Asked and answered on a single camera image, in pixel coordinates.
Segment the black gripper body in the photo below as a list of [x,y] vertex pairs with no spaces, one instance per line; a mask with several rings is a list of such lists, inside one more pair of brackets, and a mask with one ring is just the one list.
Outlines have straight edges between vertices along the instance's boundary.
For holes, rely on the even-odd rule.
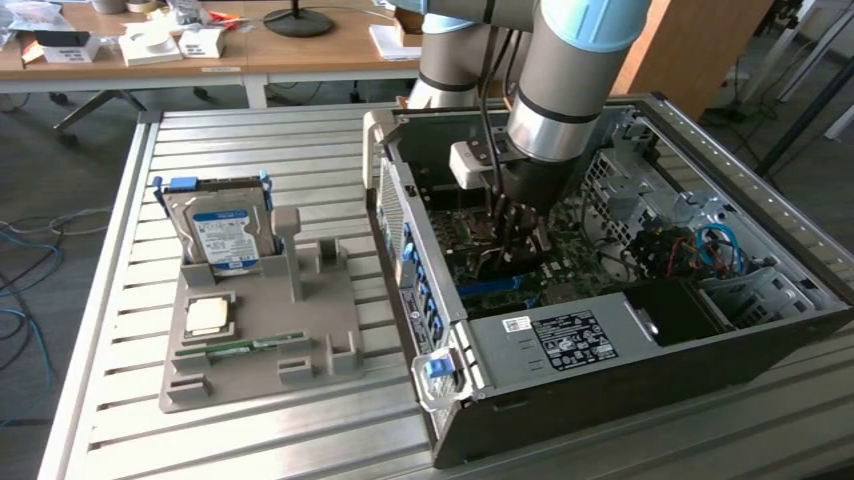
[[543,162],[523,158],[502,164],[503,195],[515,203],[548,213],[562,198],[575,161]]

